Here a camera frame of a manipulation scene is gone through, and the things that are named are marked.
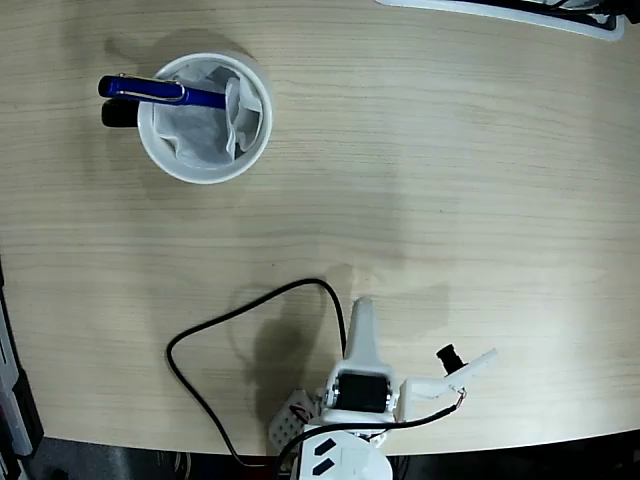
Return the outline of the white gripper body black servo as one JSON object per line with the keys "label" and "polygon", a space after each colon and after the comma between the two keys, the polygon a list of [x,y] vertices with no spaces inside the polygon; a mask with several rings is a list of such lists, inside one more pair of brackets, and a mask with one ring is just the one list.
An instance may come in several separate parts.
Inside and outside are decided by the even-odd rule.
{"label": "white gripper body black servo", "polygon": [[321,425],[386,424],[395,421],[394,377],[383,373],[339,373],[326,384]]}

